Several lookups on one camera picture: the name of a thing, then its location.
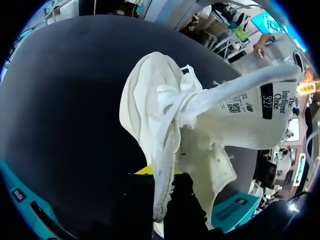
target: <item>shoe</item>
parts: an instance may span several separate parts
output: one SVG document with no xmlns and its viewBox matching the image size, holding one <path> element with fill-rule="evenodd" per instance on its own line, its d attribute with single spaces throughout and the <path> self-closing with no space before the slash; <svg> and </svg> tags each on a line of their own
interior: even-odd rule
<svg viewBox="0 0 320 240">
<path fill-rule="evenodd" d="M 250 15 L 247 15 L 243 12 L 236 11 L 232 17 L 232 21 L 237 25 L 241 26 L 243 31 L 246 31 L 246 27 L 250 20 Z"/>
<path fill-rule="evenodd" d="M 190 174 L 210 221 L 216 195 L 236 178 L 224 146 L 279 143 L 300 72 L 294 65 L 270 66 L 203 89 L 191 66 L 180 69 L 159 52 L 136 64 L 123 88 L 119 120 L 153 166 L 156 222 L 166 215 L 174 170 Z"/>
</svg>

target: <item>shoelace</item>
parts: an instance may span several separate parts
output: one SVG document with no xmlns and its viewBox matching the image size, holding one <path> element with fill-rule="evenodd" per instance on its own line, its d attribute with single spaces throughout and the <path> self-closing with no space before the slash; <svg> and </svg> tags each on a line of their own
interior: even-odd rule
<svg viewBox="0 0 320 240">
<path fill-rule="evenodd" d="M 181 68 L 181 70 L 185 69 L 188 69 L 188 72 L 182 76 L 180 89 L 170 85 L 160 85 L 156 89 L 160 93 L 158 95 L 160 110 L 165 114 L 158 135 L 158 144 L 161 150 L 165 148 L 165 139 L 172 121 L 175 118 L 179 121 L 180 113 L 184 106 L 195 94 L 203 90 L 193 67 L 187 65 Z"/>
</svg>

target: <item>black table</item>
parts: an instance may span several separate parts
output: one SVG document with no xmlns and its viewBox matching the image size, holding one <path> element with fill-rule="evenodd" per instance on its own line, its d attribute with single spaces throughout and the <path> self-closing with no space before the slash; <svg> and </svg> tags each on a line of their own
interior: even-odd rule
<svg viewBox="0 0 320 240">
<path fill-rule="evenodd" d="M 204 88 L 238 74 L 181 33 L 140 19 L 96 15 L 63 20 L 28 36 L 0 87 L 0 157 L 77 229 L 108 224 L 117 182 L 146 165 L 119 122 L 128 75 L 159 51 L 189 64 Z M 257 152 L 227 147 L 237 180 L 216 203 L 247 192 Z"/>
</svg>

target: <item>white frayed fabric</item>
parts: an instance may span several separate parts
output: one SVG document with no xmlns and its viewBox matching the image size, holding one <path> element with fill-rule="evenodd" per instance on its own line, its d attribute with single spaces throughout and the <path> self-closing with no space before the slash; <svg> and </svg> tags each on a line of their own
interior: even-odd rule
<svg viewBox="0 0 320 240">
<path fill-rule="evenodd" d="M 180 69 L 159 52 L 136 64 L 122 92 L 119 119 L 153 166 L 156 222 L 166 215 L 178 170 L 190 174 L 210 223 L 217 194 L 237 177 L 224 146 L 276 145 L 292 110 L 290 98 L 300 72 L 295 66 L 266 67 L 203 89 L 191 66 Z"/>
</svg>

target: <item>qr code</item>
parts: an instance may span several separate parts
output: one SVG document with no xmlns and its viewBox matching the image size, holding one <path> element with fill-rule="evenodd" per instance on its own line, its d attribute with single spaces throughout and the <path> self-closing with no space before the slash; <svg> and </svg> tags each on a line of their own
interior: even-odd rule
<svg viewBox="0 0 320 240">
<path fill-rule="evenodd" d="M 227 105 L 231 114 L 241 113 L 239 103 L 232 103 Z"/>
</svg>

